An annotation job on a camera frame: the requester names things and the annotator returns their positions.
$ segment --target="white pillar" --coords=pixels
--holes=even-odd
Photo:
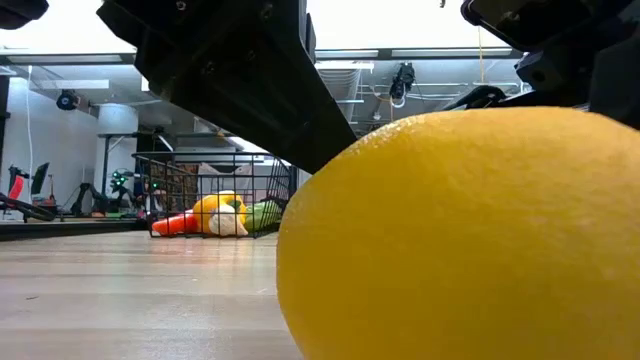
[[[131,134],[138,131],[138,111],[127,105],[105,104],[100,106],[98,116],[98,134]],[[119,137],[111,138],[109,147],[113,149],[109,152],[107,164],[107,186],[108,197],[116,198],[118,194],[111,193],[111,174],[118,169],[127,169],[135,172],[135,159],[131,157],[136,152],[138,140],[135,138],[124,138],[115,147],[113,146]],[[96,151],[96,171],[93,184],[102,191],[102,172],[104,166],[105,139],[98,138]],[[125,185],[133,190],[133,178],[129,178]]]

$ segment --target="black metal bracket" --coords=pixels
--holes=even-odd
[[[154,93],[295,166],[356,141],[307,49],[304,0],[107,0],[98,15]]]

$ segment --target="yellow plush toy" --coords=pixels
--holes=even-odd
[[[218,194],[205,196],[193,207],[193,213],[195,214],[199,231],[211,235],[219,235],[217,231],[209,227],[209,220],[214,213],[218,212],[217,209],[221,205],[229,205],[237,209],[238,220],[244,225],[247,220],[247,207],[242,202],[242,197],[233,191],[221,191]]]

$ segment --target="plush toy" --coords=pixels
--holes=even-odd
[[[218,212],[218,207],[222,205],[228,205],[233,208],[234,211],[232,213],[235,213],[239,223],[244,225],[247,220],[247,207],[242,202],[242,197],[236,195],[233,191],[221,191],[218,194],[205,196],[193,207],[198,231],[211,235],[220,235],[217,233],[217,227],[216,231],[211,229],[209,220],[214,212]]]
[[[240,215],[230,205],[220,205],[209,218],[209,229],[220,236],[247,236],[249,233],[240,222]]]

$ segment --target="green plush vegetable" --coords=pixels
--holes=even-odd
[[[249,232],[262,230],[282,218],[282,209],[271,200],[248,206],[247,213],[244,227]]]

